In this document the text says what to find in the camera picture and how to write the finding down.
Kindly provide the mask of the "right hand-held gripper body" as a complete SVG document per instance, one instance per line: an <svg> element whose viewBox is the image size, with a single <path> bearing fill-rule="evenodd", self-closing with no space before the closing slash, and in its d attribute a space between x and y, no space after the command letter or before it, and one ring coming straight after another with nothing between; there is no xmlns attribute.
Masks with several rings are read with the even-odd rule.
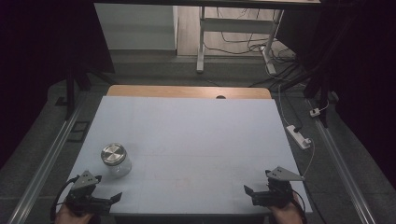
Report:
<svg viewBox="0 0 396 224"><path fill-rule="evenodd" d="M291 181L304 181L297 175L283 167L276 167L273 171L266 170L267 191L252 192L252 203L258 206L275 206L283 208L293 200Z"/></svg>

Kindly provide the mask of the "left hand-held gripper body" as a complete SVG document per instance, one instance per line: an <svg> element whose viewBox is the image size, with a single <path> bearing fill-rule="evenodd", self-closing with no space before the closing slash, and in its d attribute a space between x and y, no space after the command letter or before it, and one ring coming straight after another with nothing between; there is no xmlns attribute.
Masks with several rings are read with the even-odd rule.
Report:
<svg viewBox="0 0 396 224"><path fill-rule="evenodd" d="M78 177L66 196L66 206L77 216L85 214L107 215L111 205L108 199L99 199L92 196L101 176L93 176L85 171Z"/></svg>

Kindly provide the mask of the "round stainless steel container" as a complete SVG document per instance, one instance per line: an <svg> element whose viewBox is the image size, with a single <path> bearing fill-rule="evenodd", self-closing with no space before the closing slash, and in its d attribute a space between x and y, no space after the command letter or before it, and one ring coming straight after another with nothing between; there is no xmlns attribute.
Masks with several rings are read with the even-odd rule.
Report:
<svg viewBox="0 0 396 224"><path fill-rule="evenodd" d="M116 166L121 164L127 157L125 148L119 143L107 145L101 151L101 159L105 165Z"/></svg>

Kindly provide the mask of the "person's left hand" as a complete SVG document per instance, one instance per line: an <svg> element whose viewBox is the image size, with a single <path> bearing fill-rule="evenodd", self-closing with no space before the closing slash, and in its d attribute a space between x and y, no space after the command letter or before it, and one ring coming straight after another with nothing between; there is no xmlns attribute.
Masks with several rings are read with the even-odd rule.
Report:
<svg viewBox="0 0 396 224"><path fill-rule="evenodd" d="M55 224L88 224L93 214L76 216L66 205L62 205L55 217Z"/></svg>

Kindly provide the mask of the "person's right hand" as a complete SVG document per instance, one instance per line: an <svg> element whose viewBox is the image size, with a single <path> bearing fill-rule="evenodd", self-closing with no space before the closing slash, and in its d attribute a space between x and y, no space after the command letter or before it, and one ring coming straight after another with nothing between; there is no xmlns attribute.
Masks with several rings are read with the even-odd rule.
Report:
<svg viewBox="0 0 396 224"><path fill-rule="evenodd" d="M272 212L277 224L303 224L298 208L292 203L283 208L270 206L269 210Z"/></svg>

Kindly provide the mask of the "white power strip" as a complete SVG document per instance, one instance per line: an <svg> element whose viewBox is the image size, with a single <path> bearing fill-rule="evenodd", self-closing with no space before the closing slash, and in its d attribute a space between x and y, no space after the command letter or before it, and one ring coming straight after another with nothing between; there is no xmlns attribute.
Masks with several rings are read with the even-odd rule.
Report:
<svg viewBox="0 0 396 224"><path fill-rule="evenodd" d="M294 125L287 126L286 130L300 149L305 150L311 147L311 140L309 138L304 138Z"/></svg>

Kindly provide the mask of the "white foam board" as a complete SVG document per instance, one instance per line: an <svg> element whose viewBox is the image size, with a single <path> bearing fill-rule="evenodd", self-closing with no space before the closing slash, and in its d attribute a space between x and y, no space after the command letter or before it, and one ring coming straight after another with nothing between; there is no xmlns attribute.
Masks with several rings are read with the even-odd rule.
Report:
<svg viewBox="0 0 396 224"><path fill-rule="evenodd" d="M121 144L132 162L115 178L101 159ZM94 196L122 193L119 215L260 214L244 191L266 189L266 170L298 170L272 99L102 99L72 175L100 175Z"/></svg>

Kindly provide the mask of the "black stand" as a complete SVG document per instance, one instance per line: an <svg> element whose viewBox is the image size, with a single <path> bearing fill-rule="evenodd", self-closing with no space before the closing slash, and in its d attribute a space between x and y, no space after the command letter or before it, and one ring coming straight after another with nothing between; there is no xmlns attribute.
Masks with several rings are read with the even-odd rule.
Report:
<svg viewBox="0 0 396 224"><path fill-rule="evenodd" d="M76 109L75 85L78 85L81 91L91 89L92 83L88 74L99 77L109 85L117 85L114 79L87 64L72 66L66 73L66 97L60 97L56 102L56 105L66 106L65 120L69 120Z"/></svg>
<svg viewBox="0 0 396 224"><path fill-rule="evenodd" d="M322 125L327 128L326 109L328 106L328 93L330 90L330 72L328 63L318 63L314 68L306 71L303 75L297 76L285 85L280 86L281 91L288 90L289 88L302 83L309 79L307 86L304 88L303 94L305 98L314 98L320 92L319 107L322 109L318 115Z"/></svg>

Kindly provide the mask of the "metal floor rail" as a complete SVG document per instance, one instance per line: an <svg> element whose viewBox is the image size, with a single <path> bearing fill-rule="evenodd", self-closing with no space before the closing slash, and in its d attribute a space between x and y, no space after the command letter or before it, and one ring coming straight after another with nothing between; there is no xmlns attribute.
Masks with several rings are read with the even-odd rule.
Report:
<svg viewBox="0 0 396 224"><path fill-rule="evenodd" d="M7 224L24 224L25 220L28 218L35 201L61 152L61 149L64 146L66 137L71 132L71 129L77 120L81 108L82 102L78 102L70 117L63 123L61 130L57 133L55 140L50 145L44 159L35 171L32 180L29 182L26 190L22 194L21 199L7 221Z"/></svg>
<svg viewBox="0 0 396 224"><path fill-rule="evenodd" d="M337 146L334 141L331 130L325 127L319 116L314 117L314 122L317 126L320 138L330 155L332 164L343 183L349 200L352 202L354 209L357 212L361 224L377 224L374 213L363 196L358 183L350 172L347 163L339 150L339 146Z"/></svg>

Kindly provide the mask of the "white desk frame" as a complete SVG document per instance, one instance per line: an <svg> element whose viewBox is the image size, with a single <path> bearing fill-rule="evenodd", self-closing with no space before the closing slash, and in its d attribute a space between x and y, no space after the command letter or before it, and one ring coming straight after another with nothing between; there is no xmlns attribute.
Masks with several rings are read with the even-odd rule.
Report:
<svg viewBox="0 0 396 224"><path fill-rule="evenodd" d="M270 21L261 20L244 20L244 19L225 19L210 18L205 15L205 7L200 7L199 13L199 45L197 52L196 71L199 74L204 72L205 50L204 40L205 33L235 33L235 34L260 34L268 35L268 40L263 47L259 47L259 53L265 62L265 68L270 75L276 74L273 60L270 57L270 51L274 43L276 32L281 21L283 11L274 9L274 17Z"/></svg>

